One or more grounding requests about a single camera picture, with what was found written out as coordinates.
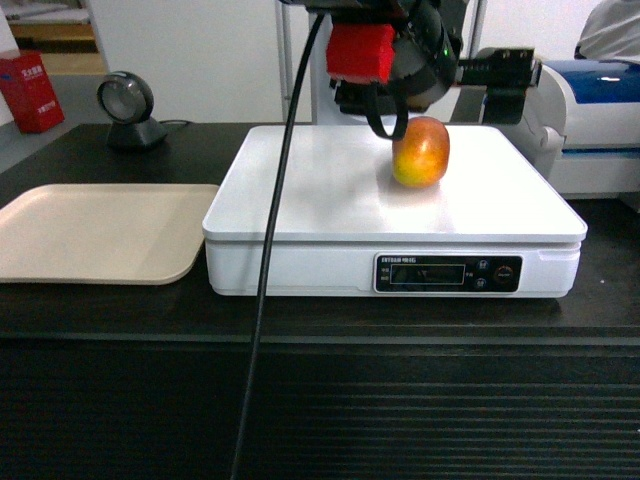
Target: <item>white printer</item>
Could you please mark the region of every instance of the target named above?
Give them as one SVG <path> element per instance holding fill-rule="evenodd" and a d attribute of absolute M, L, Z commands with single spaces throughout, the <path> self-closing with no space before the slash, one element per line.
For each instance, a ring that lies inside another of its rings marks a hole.
<path fill-rule="evenodd" d="M 640 65 L 545 62 L 521 122 L 497 127 L 565 198 L 640 207 Z"/>

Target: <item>white wall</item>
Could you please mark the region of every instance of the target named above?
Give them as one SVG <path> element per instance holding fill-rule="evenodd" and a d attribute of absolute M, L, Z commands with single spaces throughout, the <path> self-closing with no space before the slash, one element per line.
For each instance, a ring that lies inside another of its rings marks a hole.
<path fill-rule="evenodd" d="M 487 0 L 480 48 L 533 46 L 543 59 L 572 59 L 582 27 L 600 1 Z"/>
<path fill-rule="evenodd" d="M 16 40 L 13 38 L 9 24 L 0 7 L 0 54 L 14 52 L 17 49 L 18 45 L 16 45 Z M 7 107 L 7 103 L 0 93 L 0 126 L 9 122 L 13 122 L 13 115 L 11 115 L 9 107 Z"/>
<path fill-rule="evenodd" d="M 600 0 L 488 0 L 480 47 L 533 46 L 544 59 L 570 59 Z M 465 34 L 470 28 L 471 0 Z M 277 0 L 89 0 L 109 70 L 150 84 L 160 120 L 281 121 Z M 289 8 L 297 66 L 306 32 L 302 7 Z M 309 82 L 299 120 L 309 120 Z"/>
<path fill-rule="evenodd" d="M 88 6 L 107 69 L 144 78 L 157 119 L 273 122 L 282 120 L 275 1 L 90 0 Z"/>

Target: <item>black strap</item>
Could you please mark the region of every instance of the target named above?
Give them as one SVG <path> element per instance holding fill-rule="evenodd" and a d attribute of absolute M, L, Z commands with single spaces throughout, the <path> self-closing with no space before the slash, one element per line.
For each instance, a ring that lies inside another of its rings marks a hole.
<path fill-rule="evenodd" d="M 395 88 L 389 88 L 389 93 L 396 104 L 396 125 L 391 134 L 388 134 L 382 125 L 380 109 L 378 108 L 378 85 L 372 83 L 365 88 L 364 112 L 371 130 L 381 138 L 388 140 L 402 140 L 407 131 L 409 122 L 409 107 L 405 95 Z"/>

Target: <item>blue printer lid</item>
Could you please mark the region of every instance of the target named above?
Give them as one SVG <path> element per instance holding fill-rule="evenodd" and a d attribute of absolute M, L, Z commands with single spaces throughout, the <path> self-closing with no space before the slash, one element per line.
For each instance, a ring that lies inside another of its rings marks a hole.
<path fill-rule="evenodd" d="M 640 102 L 640 65 L 618 61 L 544 62 L 569 83 L 577 103 Z"/>

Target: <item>apple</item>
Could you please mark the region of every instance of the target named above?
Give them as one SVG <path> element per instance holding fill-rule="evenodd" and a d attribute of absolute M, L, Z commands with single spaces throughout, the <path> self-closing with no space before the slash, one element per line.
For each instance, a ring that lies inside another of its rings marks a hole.
<path fill-rule="evenodd" d="M 402 185 L 423 188 L 438 182 L 447 172 L 449 132 L 432 117 L 412 117 L 402 140 L 392 144 L 393 176 Z"/>

